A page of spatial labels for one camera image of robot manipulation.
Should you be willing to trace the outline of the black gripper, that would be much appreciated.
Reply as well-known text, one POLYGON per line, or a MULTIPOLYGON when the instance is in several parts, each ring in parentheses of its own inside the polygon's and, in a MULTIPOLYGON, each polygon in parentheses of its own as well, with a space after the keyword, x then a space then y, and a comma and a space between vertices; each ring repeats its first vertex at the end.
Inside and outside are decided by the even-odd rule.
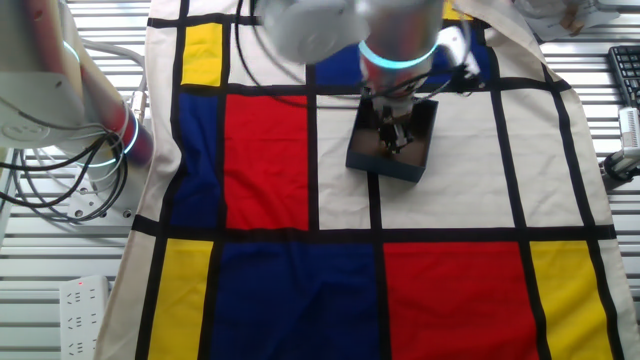
POLYGON ((372 114, 369 116, 369 127, 379 128, 380 139, 386 146, 393 146, 393 152, 399 154, 413 141, 412 134, 406 129, 411 125, 413 99, 376 97, 371 98, 370 102, 372 114))

